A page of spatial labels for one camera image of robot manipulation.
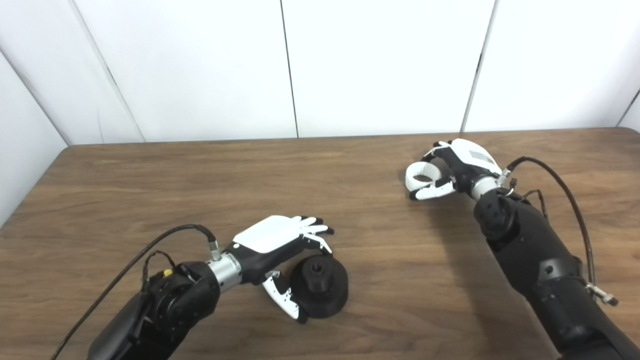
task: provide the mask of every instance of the black cable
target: black cable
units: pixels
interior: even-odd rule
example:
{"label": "black cable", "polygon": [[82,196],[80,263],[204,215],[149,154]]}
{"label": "black cable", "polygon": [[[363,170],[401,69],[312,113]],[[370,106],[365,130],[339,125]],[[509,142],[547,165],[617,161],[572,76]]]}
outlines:
{"label": "black cable", "polygon": [[58,345],[58,348],[53,353],[50,360],[56,360],[58,358],[58,356],[60,355],[60,352],[65,347],[65,345],[67,345],[68,341],[71,339],[74,333],[78,330],[78,328],[80,328],[80,325],[84,323],[84,321],[89,317],[89,315],[91,315],[93,310],[95,310],[95,308],[98,307],[98,305],[102,302],[102,300],[104,300],[104,298],[111,291],[111,289],[113,289],[114,286],[118,284],[118,282],[122,279],[122,277],[124,277],[124,275],[133,267],[133,265],[135,265],[146,253],[149,252],[149,250],[151,250],[152,247],[156,246],[165,237],[173,233],[177,233],[178,231],[187,230],[187,229],[194,229],[205,234],[208,242],[216,241],[216,237],[213,236],[212,232],[209,229],[207,229],[202,225],[196,225],[196,224],[187,224],[187,225],[174,227],[173,229],[167,230],[164,233],[162,233],[160,236],[155,238],[152,242],[150,242],[147,246],[145,246],[138,253],[138,255],[135,255],[133,259],[131,259],[131,261],[127,264],[127,266],[125,266],[122,269],[122,271],[120,271],[120,273],[116,275],[116,277],[109,283],[109,285],[107,285],[106,289],[104,289],[104,291],[100,294],[100,296],[98,296],[98,298],[95,299],[93,304],[87,309],[84,315],[80,317],[80,319],[76,322],[76,324],[71,328],[71,330],[69,330],[67,335],[62,339],[62,342],[60,342],[60,345]]}
{"label": "black cable", "polygon": [[542,216],[544,216],[545,219],[549,220],[549,214],[547,213],[547,206],[545,205],[545,198],[542,196],[542,191],[540,189],[531,190],[531,191],[527,192],[522,197],[522,200],[528,198],[529,195],[531,195],[533,193],[536,193],[536,192],[538,193],[538,199],[540,200],[540,209],[542,210]]}
{"label": "black cable", "polygon": [[528,156],[522,156],[520,158],[517,158],[507,166],[507,170],[514,171],[514,169],[518,165],[520,165],[525,161],[535,163],[540,167],[542,167],[543,169],[545,169],[556,180],[556,182],[558,183],[558,185],[560,185],[562,190],[564,190],[564,193],[566,194],[567,198],[569,199],[569,202],[571,203],[573,212],[575,213],[575,218],[578,220],[580,231],[582,232],[582,239],[584,240],[584,250],[587,253],[587,270],[588,270],[589,282],[595,285],[596,273],[595,273],[595,266],[593,264],[593,251],[591,250],[591,240],[589,239],[589,232],[587,231],[587,225],[584,223],[582,213],[580,212],[578,203],[575,201],[575,197],[571,193],[571,190],[569,190],[569,187],[564,183],[562,178],[560,178],[560,175],[558,175],[549,165],[545,164],[544,162],[536,158],[530,158]]}

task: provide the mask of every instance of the robotic arm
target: robotic arm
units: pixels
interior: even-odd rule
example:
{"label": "robotic arm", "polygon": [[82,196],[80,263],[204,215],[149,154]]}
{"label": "robotic arm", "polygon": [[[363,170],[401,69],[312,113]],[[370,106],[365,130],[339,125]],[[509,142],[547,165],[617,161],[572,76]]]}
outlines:
{"label": "robotic arm", "polygon": [[[434,164],[443,159],[445,177]],[[510,285],[529,302],[563,360],[640,359],[640,350],[594,301],[618,301],[582,277],[580,259],[569,253],[547,219],[521,195],[502,184],[491,155],[464,139],[438,142],[406,171],[413,200],[463,192],[476,201],[474,218]],[[428,176],[432,181],[414,177]]]}
{"label": "robotic arm", "polygon": [[210,261],[181,263],[152,276],[148,290],[135,294],[94,340],[88,359],[168,359],[189,330],[214,312],[220,294],[239,284],[263,284],[289,316],[306,322],[308,314],[274,268],[304,249],[331,256],[318,234],[333,229],[320,218],[271,216],[236,235],[222,252],[210,242]]}

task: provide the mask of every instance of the wood grain tabletop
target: wood grain tabletop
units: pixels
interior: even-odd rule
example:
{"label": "wood grain tabletop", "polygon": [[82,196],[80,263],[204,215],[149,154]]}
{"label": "wood grain tabletop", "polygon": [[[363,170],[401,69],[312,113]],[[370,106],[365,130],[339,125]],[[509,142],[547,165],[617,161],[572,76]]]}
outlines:
{"label": "wood grain tabletop", "polygon": [[[275,214],[322,217],[336,230],[326,240],[349,272],[343,311],[299,325],[261,286],[237,286],[172,359],[555,359],[486,246],[474,201],[463,194],[408,200],[407,165],[433,142],[456,137],[486,147],[502,167],[528,155],[560,173],[585,216],[599,285],[621,302],[605,311],[640,343],[640,135],[609,128],[69,147],[0,230],[0,359],[48,359],[109,281],[163,231],[203,224],[224,247]],[[584,259],[554,180],[533,164],[513,177],[520,193],[542,189],[552,226]],[[208,259],[196,232],[157,248],[176,261]],[[158,259],[152,267],[166,265]],[[84,359],[140,279],[139,264],[60,359]]]}

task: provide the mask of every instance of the white wall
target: white wall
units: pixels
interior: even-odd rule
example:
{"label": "white wall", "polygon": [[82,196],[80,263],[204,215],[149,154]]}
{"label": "white wall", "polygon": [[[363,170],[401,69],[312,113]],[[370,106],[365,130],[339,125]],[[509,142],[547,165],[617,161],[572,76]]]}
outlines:
{"label": "white wall", "polygon": [[296,136],[279,0],[76,0],[147,141]]}
{"label": "white wall", "polygon": [[640,86],[640,1],[502,0],[467,131],[615,126]]}
{"label": "white wall", "polygon": [[65,147],[0,54],[0,226]]}
{"label": "white wall", "polygon": [[457,131],[493,0],[283,0],[300,136]]}
{"label": "white wall", "polygon": [[620,126],[630,127],[640,132],[640,96],[636,97],[636,101],[631,105],[629,111],[620,122]]}
{"label": "white wall", "polygon": [[0,0],[0,48],[69,143],[140,142],[67,0]]}

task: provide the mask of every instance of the metal connector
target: metal connector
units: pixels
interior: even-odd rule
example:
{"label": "metal connector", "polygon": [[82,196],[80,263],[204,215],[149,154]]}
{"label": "metal connector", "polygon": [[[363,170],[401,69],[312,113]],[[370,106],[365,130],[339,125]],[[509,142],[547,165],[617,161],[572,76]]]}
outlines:
{"label": "metal connector", "polygon": [[218,247],[218,241],[212,241],[209,243],[209,250],[211,250],[211,259],[213,261],[220,261],[222,255],[220,255],[220,248]]}
{"label": "metal connector", "polygon": [[587,282],[586,285],[587,290],[589,290],[592,294],[596,295],[600,300],[607,305],[617,306],[620,302],[616,299],[613,294],[605,292],[603,289],[600,289],[598,286]]}
{"label": "metal connector", "polygon": [[502,173],[500,174],[500,176],[498,177],[498,180],[496,180],[496,183],[498,183],[498,185],[502,186],[504,184],[505,181],[507,181],[507,177],[509,177],[509,175],[511,175],[511,171],[507,168],[505,168]]}

